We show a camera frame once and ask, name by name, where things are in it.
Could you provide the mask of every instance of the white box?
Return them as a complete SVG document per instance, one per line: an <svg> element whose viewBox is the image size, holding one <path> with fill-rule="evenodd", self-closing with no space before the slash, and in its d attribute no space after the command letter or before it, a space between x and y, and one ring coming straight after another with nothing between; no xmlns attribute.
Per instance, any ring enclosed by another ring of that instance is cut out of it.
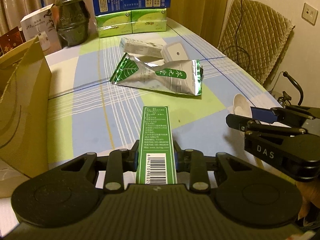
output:
<svg viewBox="0 0 320 240"><path fill-rule="evenodd" d="M123 49L123 52L126 53L162 58L161 50L163 49L163 45L161 44L122 38L120 47Z"/></svg>
<svg viewBox="0 0 320 240"><path fill-rule="evenodd" d="M165 63L178 60L189 60L187 50L179 41L166 44L161 51L161 55Z"/></svg>
<svg viewBox="0 0 320 240"><path fill-rule="evenodd" d="M58 8L51 4L26 15L20 22L26 41L39 37L45 56L62 49L56 31L58 18Z"/></svg>

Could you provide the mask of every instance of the wall socket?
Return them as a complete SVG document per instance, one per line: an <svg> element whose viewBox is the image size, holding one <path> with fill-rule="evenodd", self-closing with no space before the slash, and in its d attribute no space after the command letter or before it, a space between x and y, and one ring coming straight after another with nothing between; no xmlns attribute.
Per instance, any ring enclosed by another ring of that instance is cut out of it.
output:
<svg viewBox="0 0 320 240"><path fill-rule="evenodd" d="M306 19L312 25L316 24L318 17L318 10L314 9L312 6L304 3L303 11L302 11L302 18Z"/></svg>

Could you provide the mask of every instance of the quilted seat cushion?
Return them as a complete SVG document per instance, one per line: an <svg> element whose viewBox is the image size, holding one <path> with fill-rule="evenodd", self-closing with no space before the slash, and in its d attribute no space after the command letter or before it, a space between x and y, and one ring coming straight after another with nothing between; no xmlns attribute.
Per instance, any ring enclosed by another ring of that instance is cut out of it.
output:
<svg viewBox="0 0 320 240"><path fill-rule="evenodd" d="M235 33L240 16L241 0L234 0L218 45L218 49L234 62L237 62ZM284 56L294 27L290 20L270 6L243 0L243 19L237 34L238 65L263 85Z"/></svg>

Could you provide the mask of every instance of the wall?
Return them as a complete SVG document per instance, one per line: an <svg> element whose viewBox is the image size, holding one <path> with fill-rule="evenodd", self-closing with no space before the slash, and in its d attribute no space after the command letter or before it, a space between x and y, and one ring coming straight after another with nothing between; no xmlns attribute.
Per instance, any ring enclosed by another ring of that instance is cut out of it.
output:
<svg viewBox="0 0 320 240"><path fill-rule="evenodd" d="M171 0L167 16L218 45L228 0Z"/></svg>
<svg viewBox="0 0 320 240"><path fill-rule="evenodd" d="M232 1L228 0L224 25ZM301 18L305 2L320 11L320 0L256 1L271 6L283 16L291 19L296 25L291 43L278 69L278 73L280 71L288 71L300 84L305 94L305 99L302 103L304 106L320 107L320 93L318 93L320 91L320 15L315 26ZM275 79L271 86L267 87L267 90L271 89ZM285 77L281 76L275 91L282 94L284 90L292 97L292 104L297 104L300 98L298 91Z"/></svg>

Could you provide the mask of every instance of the table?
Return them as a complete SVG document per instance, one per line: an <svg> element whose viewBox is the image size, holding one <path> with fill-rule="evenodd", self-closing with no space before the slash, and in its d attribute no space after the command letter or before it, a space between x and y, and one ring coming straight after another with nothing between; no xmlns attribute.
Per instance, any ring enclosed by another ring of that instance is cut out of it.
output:
<svg viewBox="0 0 320 240"><path fill-rule="evenodd" d="M243 135L228 128L225 117L233 112L233 99L239 93L252 106L279 106L260 84L215 47L173 20L168 19L166 32L126 37L163 45L181 41L189 58L199 59L203 66L202 96L169 96L112 85L108 80L123 56L119 48L121 36L92 36L80 46L48 55L52 71L48 105L50 167L86 152L102 156L114 149L131 148L139 139L143 106L158 105L169 107L172 136L182 149L197 149L209 156L227 152L255 164L253 156L243 150ZM209 177L214 187L213 174ZM126 173L124 180L126 184L134 183L135 175ZM185 175L178 176L179 182L186 180ZM0 200L0 204L1 201L6 201L3 213L12 215L8 200ZM16 223L10 219L5 229L4 220L0 220L3 235Z"/></svg>

